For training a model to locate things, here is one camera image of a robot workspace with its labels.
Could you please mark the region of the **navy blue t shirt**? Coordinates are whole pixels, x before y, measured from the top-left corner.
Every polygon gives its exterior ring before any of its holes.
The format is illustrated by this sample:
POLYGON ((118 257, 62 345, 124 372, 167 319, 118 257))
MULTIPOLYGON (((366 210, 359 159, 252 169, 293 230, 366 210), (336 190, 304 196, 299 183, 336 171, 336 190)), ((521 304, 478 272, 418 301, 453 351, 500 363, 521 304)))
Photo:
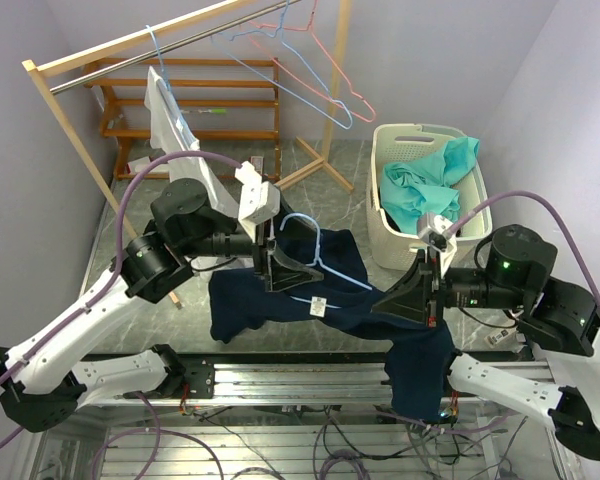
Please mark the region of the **navy blue t shirt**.
MULTIPOLYGON (((321 228, 321 256, 325 264, 370 285, 365 264, 352 233, 321 228)), ((292 247, 294 256, 306 260, 308 247, 292 247)), ((384 293, 371 286, 364 290, 324 271, 320 282, 300 285, 282 292, 267 292, 253 269, 215 271, 208 284, 211 311, 210 335, 216 341, 231 342, 243 331, 258 330, 266 322, 292 323, 316 319, 345 334, 365 340, 387 340, 384 370, 397 388, 392 408, 401 416, 433 422, 444 392, 445 374, 454 350, 451 333, 444 321, 436 328, 416 324, 392 315, 371 311, 384 293), (328 309, 323 318, 313 317, 309 306, 292 296, 310 300, 327 299, 339 309, 328 309)))

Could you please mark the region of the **teal t shirt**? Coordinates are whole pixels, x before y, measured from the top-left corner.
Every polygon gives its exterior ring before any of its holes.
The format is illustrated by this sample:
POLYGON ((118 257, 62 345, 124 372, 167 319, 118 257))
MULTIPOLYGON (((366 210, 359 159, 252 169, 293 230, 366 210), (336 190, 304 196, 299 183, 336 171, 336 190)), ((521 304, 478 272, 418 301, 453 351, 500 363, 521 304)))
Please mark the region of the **teal t shirt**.
POLYGON ((479 139, 458 137, 427 156, 386 164, 379 184, 380 203, 398 231, 416 234, 417 220, 429 212, 457 221, 460 192, 454 186, 477 166, 479 150, 479 139))

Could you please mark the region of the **white t shirt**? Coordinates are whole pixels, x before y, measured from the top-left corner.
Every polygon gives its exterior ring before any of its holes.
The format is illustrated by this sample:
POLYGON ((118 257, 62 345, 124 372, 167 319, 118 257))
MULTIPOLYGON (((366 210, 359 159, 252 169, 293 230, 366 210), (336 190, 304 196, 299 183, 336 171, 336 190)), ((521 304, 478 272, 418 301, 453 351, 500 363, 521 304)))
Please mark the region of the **white t shirt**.
MULTIPOLYGON (((150 112, 150 144, 165 154, 178 151, 198 151, 200 142, 182 116, 166 81, 153 67, 148 69, 144 105, 150 112)), ((200 157, 177 158, 168 162, 169 180, 182 178, 200 181, 206 188, 211 206, 236 218, 238 202, 222 185, 207 162, 200 157)))

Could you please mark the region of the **blue hanger of teal shirt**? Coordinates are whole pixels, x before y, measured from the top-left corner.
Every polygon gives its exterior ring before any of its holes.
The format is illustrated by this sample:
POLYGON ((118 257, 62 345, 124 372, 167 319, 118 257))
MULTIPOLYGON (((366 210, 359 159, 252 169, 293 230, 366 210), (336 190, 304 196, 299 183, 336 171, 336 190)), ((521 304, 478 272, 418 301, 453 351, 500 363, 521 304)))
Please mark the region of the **blue hanger of teal shirt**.
MULTIPOLYGON (((218 51, 220 51, 224 55, 226 55, 229 59, 237 60, 238 56, 237 56, 237 54, 234 53, 233 49, 231 48, 231 45, 233 43, 235 43, 237 41, 241 41, 241 40, 248 41, 244 36, 241 36, 240 33, 242 31, 249 30, 249 25, 248 25, 249 21, 246 22, 245 26, 232 27, 228 34, 225 34, 225 33, 213 34, 210 37, 211 45, 215 49, 217 49, 218 51)), ((317 73, 322 77, 322 79, 327 83, 327 85, 330 85, 331 68, 330 68, 329 62, 322 55, 322 53, 319 51, 319 49, 315 46, 311 37, 309 35, 302 34, 302 33, 298 34, 298 33, 294 33, 294 32, 287 32, 286 38, 291 43, 291 45, 293 47, 295 47, 296 49, 298 49, 300 51, 300 53, 309 61, 309 63, 312 65, 312 67, 317 70, 317 73)), ((298 75, 305 82, 307 82, 309 84, 314 84, 314 78, 311 76, 311 74, 308 72, 308 70, 302 65, 302 63, 291 52, 286 50, 279 43, 278 39, 269 39, 269 38, 264 37, 263 35, 257 35, 256 40, 259 41, 263 45, 264 48, 269 50, 274 55, 274 58, 276 60, 279 60, 283 66, 289 68, 291 71, 293 71, 296 75, 298 75)), ((282 91, 285 93, 287 93, 286 90, 291 90, 296 95, 300 95, 300 96, 304 97, 306 100, 309 100, 307 97, 301 95, 299 92, 283 85, 281 83, 281 81, 279 81, 279 80, 276 80, 274 82, 274 85, 281 88, 282 91)), ((299 100, 293 94, 289 94, 289 95, 291 95, 293 98, 299 100)), ((348 122, 345 112, 337 107, 330 107, 328 105, 327 101, 325 101, 326 105, 324 107, 321 107, 312 101, 310 101, 310 102, 313 103, 314 105, 316 105, 317 107, 320 107, 322 110, 326 110, 327 112, 335 113, 335 117, 338 120, 340 120, 342 123, 346 124, 348 122)), ((326 119, 326 124, 328 126, 337 126, 327 119, 326 119)))

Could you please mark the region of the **blue hanger of navy shirt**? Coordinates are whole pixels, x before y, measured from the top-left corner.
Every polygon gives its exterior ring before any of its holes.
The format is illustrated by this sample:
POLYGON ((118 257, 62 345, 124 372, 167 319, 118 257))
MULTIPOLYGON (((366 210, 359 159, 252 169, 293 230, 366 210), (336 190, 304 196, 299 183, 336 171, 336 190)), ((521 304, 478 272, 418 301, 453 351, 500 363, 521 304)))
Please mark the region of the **blue hanger of navy shirt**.
MULTIPOLYGON (((367 291, 373 290, 373 288, 370 285, 363 283, 361 281, 358 281, 355 278, 352 278, 352 277, 350 277, 350 276, 348 276, 348 275, 346 275, 324 263, 322 256, 321 256, 321 239, 322 239, 321 228, 320 228, 318 222, 315 219, 313 219, 312 217, 310 217, 309 215, 304 214, 304 213, 290 213, 290 214, 285 215, 280 224, 280 231, 283 231, 285 229, 285 227, 287 226, 287 224, 292 219, 304 220, 304 221, 308 222, 310 225, 312 225, 314 228, 314 231, 315 231, 314 257, 313 257, 312 262, 307 264, 308 267, 319 266, 327 273, 335 275, 336 277, 339 277, 340 279, 345 280, 346 282, 351 283, 352 285, 355 285, 355 286, 360 287, 367 291)), ((306 303, 309 306, 309 313, 313 317, 323 318, 328 309, 339 309, 339 306, 329 304, 326 298, 320 297, 320 296, 313 296, 310 300, 292 296, 292 299, 295 301, 301 302, 301 303, 306 303)))

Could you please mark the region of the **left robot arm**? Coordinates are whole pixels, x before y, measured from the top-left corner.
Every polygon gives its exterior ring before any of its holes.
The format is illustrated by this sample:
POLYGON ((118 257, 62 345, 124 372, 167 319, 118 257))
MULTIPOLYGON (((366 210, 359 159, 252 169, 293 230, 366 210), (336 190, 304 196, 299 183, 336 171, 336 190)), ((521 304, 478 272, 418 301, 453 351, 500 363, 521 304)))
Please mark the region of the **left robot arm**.
POLYGON ((275 239, 290 210, 269 182, 264 209, 254 221, 238 220, 211 206, 204 184, 192 178, 170 183, 151 205, 143 235, 117 253, 91 291, 30 340, 0 347, 0 404, 19 427, 43 432, 76 410, 102 399, 141 392, 168 398, 190 380, 190 370, 166 344, 140 354, 87 362, 95 345, 132 313, 159 303, 198 274, 192 260, 249 257, 268 292, 318 282, 324 275, 287 256, 275 239))

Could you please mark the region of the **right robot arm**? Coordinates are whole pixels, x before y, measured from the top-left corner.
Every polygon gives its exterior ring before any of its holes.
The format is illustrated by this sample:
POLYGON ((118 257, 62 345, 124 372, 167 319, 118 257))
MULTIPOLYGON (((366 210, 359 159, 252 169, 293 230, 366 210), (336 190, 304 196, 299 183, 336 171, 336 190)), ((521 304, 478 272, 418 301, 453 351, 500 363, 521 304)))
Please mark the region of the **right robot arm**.
POLYGON ((484 268, 453 268, 444 263, 441 235, 431 234, 429 249, 373 312, 426 327, 441 325, 447 308, 511 314, 519 333, 562 361, 570 384, 532 381, 454 351, 422 369, 422 387, 435 396, 453 388, 497 402, 543 423, 575 454, 600 461, 599 301, 552 277, 557 249, 534 231, 509 225, 484 242, 490 247, 484 268))

